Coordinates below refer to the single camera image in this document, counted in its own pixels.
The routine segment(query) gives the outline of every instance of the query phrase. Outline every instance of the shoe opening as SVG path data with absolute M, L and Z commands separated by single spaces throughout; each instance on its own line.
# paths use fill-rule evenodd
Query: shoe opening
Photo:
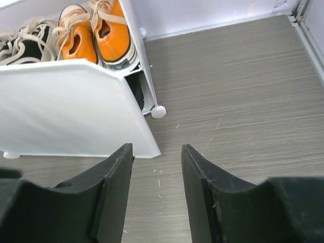
M 69 55 L 72 55 L 76 52 L 77 48 L 79 47 L 81 43 L 81 37 L 79 34 L 75 35 L 74 39 L 73 39 L 73 46 L 72 48 L 69 50 Z
M 105 38 L 110 33 L 110 27 L 106 21 L 102 21 L 101 29 L 99 30 L 99 38 Z

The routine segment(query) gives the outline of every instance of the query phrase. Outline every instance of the white shoelace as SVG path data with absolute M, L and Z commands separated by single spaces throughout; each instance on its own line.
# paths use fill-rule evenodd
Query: white shoelace
M 51 54 L 51 61 L 55 61 L 55 55 L 52 52 L 51 47 L 49 47 L 43 40 L 42 40 L 42 36 L 44 34 L 46 25 L 49 25 L 50 27 L 54 28 L 55 27 L 55 22 L 43 17 L 34 17 L 31 18 L 29 20 L 27 20 L 24 24 L 23 27 L 17 32 L 17 34 L 13 37 L 13 39 L 15 40 L 13 45 L 11 43 L 7 43 L 9 50 L 7 50 L 6 54 L 8 54 L 8 52 L 11 52 L 11 56 L 15 56 L 20 49 L 22 48 L 22 41 L 23 40 L 31 40 L 34 42 L 37 42 L 39 47 L 40 47 L 40 52 L 41 54 L 43 54 L 44 50 L 48 50 Z M 37 36 L 33 35 L 32 33 L 34 31 L 36 31 L 37 28 L 40 28 L 40 31 L 38 33 Z
M 108 22 L 127 25 L 125 18 L 109 14 L 111 8 L 114 5 L 114 2 L 114 0 L 90 0 L 89 7 L 93 10 L 93 16 L 91 20 L 92 31 L 95 31 L 99 18 Z
M 6 30 L 0 33 L 0 49 L 7 43 L 14 39 L 16 35 L 16 31 L 14 30 Z
M 54 45 L 57 49 L 57 60 L 59 60 L 64 45 L 66 44 L 67 40 L 69 39 L 69 35 L 71 30 L 75 28 L 78 23 L 89 21 L 91 19 L 90 14 L 72 14 L 64 16 L 61 20 L 63 22 L 63 27 L 56 27 L 53 29 L 53 38 L 54 38 Z

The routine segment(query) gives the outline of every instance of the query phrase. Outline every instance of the gray vinyl floor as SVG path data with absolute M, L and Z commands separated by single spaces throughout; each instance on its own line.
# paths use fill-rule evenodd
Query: gray vinyl floor
M 324 89 L 286 16 L 146 44 L 166 117 L 147 117 L 162 155 L 136 159 L 123 242 L 191 242 L 180 155 L 191 144 L 253 183 L 324 175 Z M 0 158 L 51 186 L 97 158 Z

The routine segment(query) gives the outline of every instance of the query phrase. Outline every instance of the orange sneaker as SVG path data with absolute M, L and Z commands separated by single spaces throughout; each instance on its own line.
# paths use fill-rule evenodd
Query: orange sneaker
M 67 6 L 61 13 L 58 27 L 53 30 L 58 59 L 87 59 L 102 66 L 94 47 L 90 25 L 91 15 L 79 5 Z
M 119 0 L 90 0 L 93 10 L 91 27 L 103 61 L 120 70 L 132 64 L 137 56 Z

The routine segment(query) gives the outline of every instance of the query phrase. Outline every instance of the rack foot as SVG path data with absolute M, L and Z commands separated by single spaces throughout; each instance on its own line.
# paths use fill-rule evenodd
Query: rack foot
M 146 37 L 146 30 L 144 28 L 140 28 L 143 39 Z
M 157 107 L 154 107 L 151 111 L 151 115 L 153 118 L 155 119 L 159 119 L 159 118 L 162 118 L 164 117 L 165 115 L 167 114 L 167 110 L 164 106 L 157 106 Z
M 4 152 L 4 158 L 14 159 L 14 158 L 19 158 L 19 157 L 20 157 L 20 155 L 16 154 L 16 153 Z

